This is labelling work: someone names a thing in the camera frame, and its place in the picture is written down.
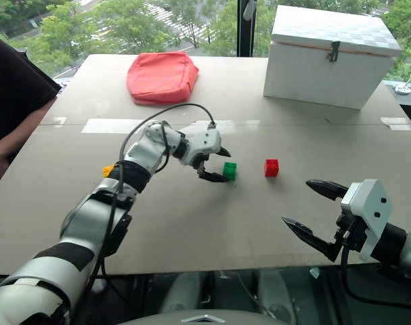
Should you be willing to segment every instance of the crosswalk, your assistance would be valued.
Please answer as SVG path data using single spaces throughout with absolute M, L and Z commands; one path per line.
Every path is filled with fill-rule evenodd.
M 189 36 L 189 38 L 191 37 L 191 32 L 189 31 L 189 28 L 179 23 L 181 18 L 178 18 L 177 22 L 174 22 L 172 12 L 167 11 L 157 5 L 152 5 L 149 3 L 146 4 L 146 7 L 149 10 L 149 13 L 151 15 L 153 15 L 158 21 L 161 21 L 165 23 L 166 25 L 177 30 L 180 33 L 181 37 L 182 36 Z M 198 27 L 194 25 L 193 31 L 194 31 L 194 35 L 196 39 L 198 39 L 199 41 L 208 41 L 207 26 Z M 212 41 L 214 37 L 215 37 L 215 33 L 210 31 L 210 41 Z

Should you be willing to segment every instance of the red block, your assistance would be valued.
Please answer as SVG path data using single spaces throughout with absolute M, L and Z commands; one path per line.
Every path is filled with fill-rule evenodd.
M 266 177 L 276 177 L 279 172 L 279 160 L 265 159 L 264 172 Z

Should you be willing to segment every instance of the person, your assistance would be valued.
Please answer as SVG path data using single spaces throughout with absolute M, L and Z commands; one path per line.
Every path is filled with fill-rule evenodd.
M 59 89 L 25 54 L 0 39 L 0 179 Z

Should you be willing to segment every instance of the box lid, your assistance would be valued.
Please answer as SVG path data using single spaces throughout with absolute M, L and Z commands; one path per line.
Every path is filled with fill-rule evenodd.
M 398 56 L 401 47 L 377 17 L 279 5 L 272 39 L 294 45 Z

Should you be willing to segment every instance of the yellow object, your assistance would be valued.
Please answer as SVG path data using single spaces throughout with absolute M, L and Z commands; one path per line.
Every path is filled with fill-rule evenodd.
M 110 172 L 113 170 L 114 167 L 115 167 L 115 165 L 110 165 L 110 166 L 107 166 L 107 167 L 103 167 L 103 177 L 109 176 Z

